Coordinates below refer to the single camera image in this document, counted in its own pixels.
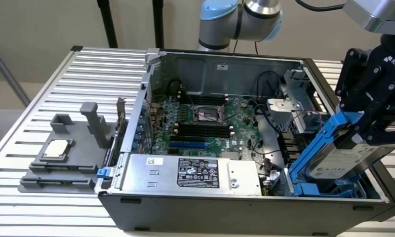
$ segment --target slotted aluminum surface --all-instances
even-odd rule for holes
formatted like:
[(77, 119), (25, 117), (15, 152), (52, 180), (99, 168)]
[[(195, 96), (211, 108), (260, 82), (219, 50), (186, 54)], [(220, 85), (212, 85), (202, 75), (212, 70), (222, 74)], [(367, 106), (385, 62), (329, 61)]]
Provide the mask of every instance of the slotted aluminum surface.
[[(118, 97), (127, 98), (127, 113), (144, 73), (146, 51), (84, 48), (71, 52), (39, 96), (0, 143), (0, 236), (146, 236), (124, 233), (95, 195), (28, 194), (17, 191), (35, 155), (40, 151), (56, 113), (84, 120), (81, 102), (96, 101), (99, 114), (116, 121)], [(333, 89), (341, 62), (315, 61)], [(395, 178), (395, 152), (383, 159)], [(204, 236), (152, 234), (152, 236)], [(395, 217), (386, 222), (366, 222), (341, 237), (395, 237)]]

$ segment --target power supply label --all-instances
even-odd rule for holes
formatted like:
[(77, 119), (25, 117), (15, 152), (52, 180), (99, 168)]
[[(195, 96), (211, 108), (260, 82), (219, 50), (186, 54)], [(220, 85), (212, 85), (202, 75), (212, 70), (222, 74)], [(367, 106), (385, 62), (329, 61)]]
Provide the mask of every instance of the power supply label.
[(178, 185), (186, 188), (219, 189), (218, 160), (180, 158)]

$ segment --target black pole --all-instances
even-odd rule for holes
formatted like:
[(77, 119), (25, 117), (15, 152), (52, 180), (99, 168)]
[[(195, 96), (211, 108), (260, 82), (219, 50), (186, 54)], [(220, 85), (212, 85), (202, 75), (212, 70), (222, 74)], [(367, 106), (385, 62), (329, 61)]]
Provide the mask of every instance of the black pole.
[(100, 15), (103, 16), (103, 23), (107, 34), (107, 41), (110, 48), (118, 48), (118, 38), (116, 31), (114, 29), (112, 16), (111, 16), (111, 8), (110, 8), (110, 0), (97, 0)]
[(152, 0), (154, 8), (154, 30), (155, 46), (164, 48), (164, 19), (163, 19), (164, 0)]

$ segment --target sticker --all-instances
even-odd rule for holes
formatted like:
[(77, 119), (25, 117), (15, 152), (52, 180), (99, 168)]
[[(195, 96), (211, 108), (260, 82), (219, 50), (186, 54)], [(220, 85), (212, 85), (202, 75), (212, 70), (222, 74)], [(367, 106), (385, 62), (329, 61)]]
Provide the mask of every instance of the sticker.
[(178, 170), (180, 187), (219, 189), (218, 160), (180, 158)]
[(224, 71), (227, 71), (228, 70), (228, 65), (226, 65), (226, 64), (216, 64), (216, 70), (224, 70)]
[(163, 157), (148, 157), (147, 158), (147, 165), (163, 165), (164, 158)]
[(310, 173), (313, 178), (339, 179), (378, 149), (367, 144), (357, 145), (351, 150), (335, 149)]

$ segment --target floor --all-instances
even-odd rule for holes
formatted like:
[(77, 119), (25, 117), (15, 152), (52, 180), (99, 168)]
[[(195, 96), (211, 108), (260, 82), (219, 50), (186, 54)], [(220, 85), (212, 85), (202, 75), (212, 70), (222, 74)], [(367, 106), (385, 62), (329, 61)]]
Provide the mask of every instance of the floor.
[[(21, 83), (31, 99), (35, 98), (43, 88), (43, 85), (44, 84), (41, 83)], [(0, 140), (16, 122), (23, 111), (24, 106), (19, 101), (16, 94), (11, 90), (7, 82), (0, 81)]]

